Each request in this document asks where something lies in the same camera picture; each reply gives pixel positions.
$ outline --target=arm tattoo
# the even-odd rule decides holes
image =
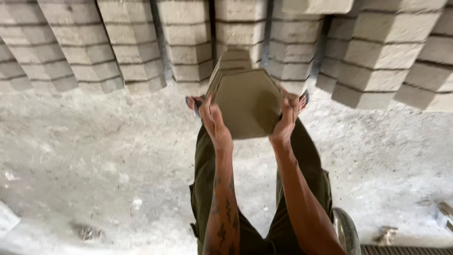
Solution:
[[[231,208],[229,207],[230,206],[230,202],[228,201],[228,199],[226,200],[226,209],[228,210],[226,212],[226,215],[228,216],[228,222],[231,223],[231,217],[230,217],[230,213],[231,213]]]
[[[231,175],[230,189],[231,189],[231,192],[233,192],[233,194],[236,195],[236,193],[234,191],[234,175]]]
[[[227,232],[225,231],[225,229],[223,229],[223,223],[222,223],[222,226],[220,227],[220,231],[217,232],[217,236],[222,238],[222,240],[220,240],[219,246],[222,246],[222,242],[225,241],[226,234],[227,234]]]
[[[228,250],[228,255],[234,254],[235,254],[234,243],[231,243],[230,249]]]
[[[217,205],[216,193],[212,193],[211,214],[218,214],[219,206]]]
[[[237,214],[234,214],[233,227],[234,227],[234,229],[236,230],[236,233],[237,233],[237,228],[239,227],[239,219],[237,218]]]
[[[215,176],[214,177],[214,188],[217,187],[217,185],[219,185],[221,181],[222,181],[222,179],[220,177]]]

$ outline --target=forearm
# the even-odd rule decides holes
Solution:
[[[343,254],[329,217],[310,191],[291,144],[272,143],[299,246],[308,254]]]
[[[203,254],[239,254],[239,213],[231,152],[216,152],[213,185]]]

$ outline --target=gray concrete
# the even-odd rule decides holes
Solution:
[[[0,250],[195,254],[188,185],[201,124],[183,96],[205,89],[179,84],[139,98],[79,89],[1,96],[0,199],[22,221]],[[362,243],[381,225],[400,228],[398,245],[453,243],[435,221],[436,203],[453,204],[451,113],[395,101],[385,111],[352,110],[312,90],[300,117],[330,171],[334,206],[349,212]],[[268,140],[235,141],[233,165],[239,207],[266,235],[276,171]],[[79,240],[75,224],[103,230],[103,244]]]

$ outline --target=hand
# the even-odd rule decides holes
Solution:
[[[291,134],[296,123],[297,116],[299,115],[299,98],[282,99],[282,119],[275,125],[272,135],[269,140],[272,144],[291,144]]]
[[[204,127],[211,137],[214,149],[217,152],[233,153],[233,140],[230,130],[223,124],[222,113],[217,104],[211,104],[210,95],[200,107],[200,115],[204,121]]]

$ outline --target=wheelbarrow wheel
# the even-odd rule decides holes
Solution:
[[[359,236],[351,217],[343,209],[333,208],[332,210],[335,217],[334,227],[343,250],[347,255],[361,255]]]

